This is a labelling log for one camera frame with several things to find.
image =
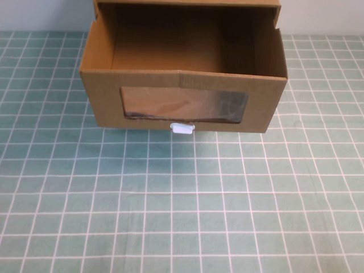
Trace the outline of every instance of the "clear plastic window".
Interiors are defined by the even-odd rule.
[[[189,88],[122,87],[129,119],[240,123],[248,95],[244,92]]]

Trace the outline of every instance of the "white plastic clip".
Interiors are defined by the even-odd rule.
[[[171,129],[175,134],[186,134],[191,135],[193,130],[195,129],[194,125],[188,125],[183,123],[172,123]]]

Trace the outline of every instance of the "cardboard box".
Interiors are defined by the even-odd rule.
[[[264,133],[287,83],[279,0],[95,0],[80,74],[103,127]]]

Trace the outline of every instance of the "white wall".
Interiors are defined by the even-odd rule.
[[[285,34],[364,34],[364,0],[280,0]],[[87,31],[92,0],[2,0],[0,30]]]
[[[364,0],[280,0],[285,34],[364,34]]]

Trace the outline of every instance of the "grid mat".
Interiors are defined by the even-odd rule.
[[[98,128],[79,32],[0,32],[0,272],[359,273],[364,37],[283,36],[266,134]]]

